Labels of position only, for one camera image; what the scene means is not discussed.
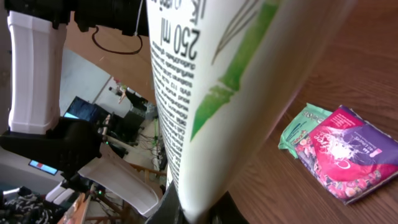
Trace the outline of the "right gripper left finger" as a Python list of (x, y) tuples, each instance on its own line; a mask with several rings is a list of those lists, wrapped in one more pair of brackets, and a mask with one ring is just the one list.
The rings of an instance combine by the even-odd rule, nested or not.
[(145, 224), (188, 224), (174, 182), (169, 184), (157, 210), (146, 220)]

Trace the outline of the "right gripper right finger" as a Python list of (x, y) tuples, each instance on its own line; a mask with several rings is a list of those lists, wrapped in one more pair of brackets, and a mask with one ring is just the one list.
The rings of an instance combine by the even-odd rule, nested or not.
[(211, 208), (211, 224), (248, 223), (229, 192), (226, 192)]

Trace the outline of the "teal wipes packet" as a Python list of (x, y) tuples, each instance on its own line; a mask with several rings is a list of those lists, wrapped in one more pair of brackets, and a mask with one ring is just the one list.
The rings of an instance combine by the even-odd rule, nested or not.
[(278, 148), (288, 150), (293, 158), (297, 159), (294, 146), (330, 115), (331, 111), (307, 103), (282, 132)]

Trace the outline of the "red purple pad pack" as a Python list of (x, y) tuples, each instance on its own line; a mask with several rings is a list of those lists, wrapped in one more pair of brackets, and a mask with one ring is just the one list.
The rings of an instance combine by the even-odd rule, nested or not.
[(343, 105), (306, 134), (295, 151), (344, 204), (397, 177), (397, 141)]

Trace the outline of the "white tube gold cap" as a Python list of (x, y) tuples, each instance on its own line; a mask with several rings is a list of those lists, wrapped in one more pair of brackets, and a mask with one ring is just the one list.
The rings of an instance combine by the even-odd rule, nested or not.
[(179, 219), (210, 221), (353, 6), (147, 2), (155, 97)]

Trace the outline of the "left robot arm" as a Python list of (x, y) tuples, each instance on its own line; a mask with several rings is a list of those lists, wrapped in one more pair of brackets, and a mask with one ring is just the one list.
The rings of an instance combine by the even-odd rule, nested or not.
[(12, 44), (12, 103), (1, 147), (53, 167), (63, 181), (46, 200), (61, 203), (74, 192), (85, 193), (87, 178), (106, 187), (150, 217), (161, 192), (143, 179), (85, 120), (60, 114), (60, 78), (67, 25), (82, 32), (105, 26), (124, 35), (148, 34), (143, 1), (26, 1), (4, 3)]

